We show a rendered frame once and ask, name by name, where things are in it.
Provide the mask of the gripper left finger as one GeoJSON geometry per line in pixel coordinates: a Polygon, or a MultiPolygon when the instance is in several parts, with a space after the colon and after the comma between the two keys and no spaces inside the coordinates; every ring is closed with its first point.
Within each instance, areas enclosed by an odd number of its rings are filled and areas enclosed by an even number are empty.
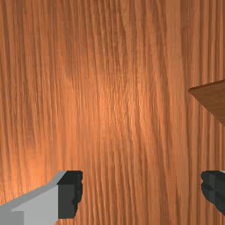
{"type": "Polygon", "coordinates": [[[81,171],[59,171],[49,183],[0,206],[0,225],[55,225],[73,219],[83,195],[81,171]]]}

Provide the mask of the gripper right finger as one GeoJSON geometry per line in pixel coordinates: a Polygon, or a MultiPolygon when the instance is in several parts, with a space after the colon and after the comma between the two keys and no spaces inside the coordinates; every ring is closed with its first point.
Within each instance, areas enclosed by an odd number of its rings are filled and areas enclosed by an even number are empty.
{"type": "Polygon", "coordinates": [[[225,171],[202,171],[201,179],[204,197],[225,216],[225,171]]]}

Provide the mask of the brown wooden door leaf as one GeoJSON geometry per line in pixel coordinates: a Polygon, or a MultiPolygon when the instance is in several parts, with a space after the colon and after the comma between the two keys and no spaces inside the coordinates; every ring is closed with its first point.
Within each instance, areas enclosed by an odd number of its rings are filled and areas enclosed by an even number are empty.
{"type": "Polygon", "coordinates": [[[189,92],[225,126],[225,79],[192,87],[189,92]]]}

